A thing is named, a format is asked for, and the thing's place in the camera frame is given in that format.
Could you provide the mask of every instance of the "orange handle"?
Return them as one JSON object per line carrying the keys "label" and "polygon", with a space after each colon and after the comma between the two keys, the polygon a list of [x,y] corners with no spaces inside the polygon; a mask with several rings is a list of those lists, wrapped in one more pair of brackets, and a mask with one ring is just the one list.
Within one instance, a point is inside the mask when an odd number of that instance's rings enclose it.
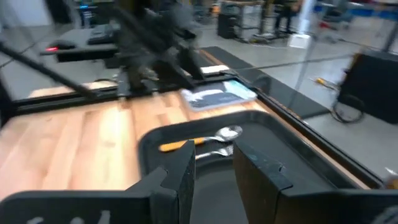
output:
{"label": "orange handle", "polygon": [[[172,142],[172,143],[168,143],[168,144],[163,144],[163,145],[160,146],[159,150],[162,151],[162,152],[174,151],[176,149],[181,148],[181,146],[183,146],[186,141],[187,140],[179,141],[179,142]],[[193,142],[195,143],[195,145],[202,144],[202,143],[205,142],[205,138],[195,138],[195,139],[193,139]]]}
{"label": "orange handle", "polygon": [[398,189],[398,177],[392,176],[385,182],[386,189]]}

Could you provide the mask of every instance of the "metal spoon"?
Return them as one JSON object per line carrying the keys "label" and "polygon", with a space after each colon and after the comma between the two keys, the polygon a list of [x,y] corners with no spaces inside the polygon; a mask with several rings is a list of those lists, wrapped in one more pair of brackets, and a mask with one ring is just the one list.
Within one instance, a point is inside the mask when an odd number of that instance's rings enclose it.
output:
{"label": "metal spoon", "polygon": [[211,155],[220,155],[223,157],[228,157],[228,156],[232,156],[232,154],[234,153],[233,150],[234,150],[234,146],[230,145],[230,146],[227,146],[227,147],[224,147],[221,149],[217,149],[212,152],[206,152],[203,154],[199,154],[199,155],[195,156],[195,159],[201,159],[201,158],[208,157]]}
{"label": "metal spoon", "polygon": [[219,142],[229,142],[242,134],[243,130],[238,125],[228,126],[221,128],[216,132],[216,134],[212,137],[205,137],[203,142],[215,140]]}
{"label": "metal spoon", "polygon": [[[242,127],[240,127],[238,125],[233,125],[233,126],[221,128],[212,137],[195,138],[193,140],[195,142],[195,145],[203,144],[204,142],[208,142],[208,141],[212,141],[212,140],[219,141],[219,142],[229,142],[229,141],[232,141],[232,140],[236,139],[237,137],[239,137],[242,134],[242,132],[243,132]],[[160,150],[162,152],[170,152],[170,151],[179,149],[184,144],[185,144],[185,141],[163,144],[160,146]]]}
{"label": "metal spoon", "polygon": [[388,167],[385,168],[390,175],[384,179],[382,189],[398,189],[398,174]]}

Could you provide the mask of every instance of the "concrete floor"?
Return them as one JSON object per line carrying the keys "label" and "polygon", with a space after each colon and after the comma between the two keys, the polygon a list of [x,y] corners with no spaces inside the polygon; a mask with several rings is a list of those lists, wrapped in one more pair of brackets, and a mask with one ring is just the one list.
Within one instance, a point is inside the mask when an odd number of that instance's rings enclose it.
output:
{"label": "concrete floor", "polygon": [[[375,33],[380,27],[382,27],[382,35],[376,38]],[[388,21],[356,18],[350,29],[342,32],[344,39],[348,42],[329,44],[319,41],[315,44],[309,59],[320,60],[308,64],[302,80],[299,80],[299,73],[303,66],[301,62],[305,60],[306,50],[289,48],[284,43],[276,43],[269,47],[258,47],[240,44],[235,40],[222,39],[216,35],[214,24],[201,28],[202,34],[198,44],[200,47],[219,46],[255,67],[261,68],[262,71],[286,85],[298,89],[299,92],[309,98],[330,107],[336,93],[314,84],[311,78],[322,77],[332,82],[338,82],[343,74],[343,69],[351,61],[350,55],[361,48],[360,44],[380,48],[391,27],[392,23]],[[54,32],[53,27],[33,27],[29,30],[35,41],[38,42],[38,47],[45,47],[49,41],[65,31],[61,28]],[[85,83],[92,82],[97,78],[110,78],[117,72],[117,70],[104,69],[100,62],[55,63],[52,57],[38,57],[36,51],[27,49],[31,41],[26,40],[21,32],[15,29],[5,30],[1,35],[9,45],[23,52],[23,54],[43,62],[76,82]],[[9,60],[3,55],[0,55],[0,65],[1,78],[8,84],[15,99],[26,98],[33,90],[54,85],[51,80]],[[335,121],[328,114],[308,119],[306,122],[329,139],[330,142],[353,156],[380,177],[388,175],[385,167],[398,171],[398,162],[396,162],[396,158],[398,158],[396,148],[398,143],[396,138],[398,136],[397,126],[387,124],[368,115],[358,124],[344,125]]]}

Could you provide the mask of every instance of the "wooden table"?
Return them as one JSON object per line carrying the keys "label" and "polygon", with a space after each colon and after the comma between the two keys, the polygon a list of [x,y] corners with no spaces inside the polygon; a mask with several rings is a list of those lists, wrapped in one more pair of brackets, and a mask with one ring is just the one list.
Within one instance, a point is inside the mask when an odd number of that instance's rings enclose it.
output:
{"label": "wooden table", "polygon": [[[90,88],[112,84],[92,83]],[[65,87],[31,97],[65,93]],[[369,187],[260,101],[192,112],[177,92],[16,117],[0,132],[0,199],[23,190],[124,190],[140,180],[137,144],[151,129],[243,110],[276,116],[362,188]]]}

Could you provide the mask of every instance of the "black cable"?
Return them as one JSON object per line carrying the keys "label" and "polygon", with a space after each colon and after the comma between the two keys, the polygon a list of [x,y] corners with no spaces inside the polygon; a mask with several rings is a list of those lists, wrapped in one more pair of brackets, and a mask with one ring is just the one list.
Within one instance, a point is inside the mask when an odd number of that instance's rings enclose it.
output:
{"label": "black cable", "polygon": [[353,107],[356,108],[357,110],[359,110],[359,115],[355,118],[351,118],[351,119],[346,119],[344,117],[344,113],[343,111],[338,109],[338,105],[339,105],[339,101],[336,100],[334,102],[334,104],[331,107],[331,116],[343,123],[343,124],[352,124],[352,123],[358,123],[360,121],[363,120],[364,115],[365,115],[365,104],[362,100],[360,100],[358,97],[355,97],[353,95],[340,95],[339,97],[340,101],[350,101],[351,103],[353,103]]}
{"label": "black cable", "polygon": [[117,83],[116,80],[111,79],[111,78],[98,78],[98,79],[94,80],[94,82],[113,82],[113,83]]}

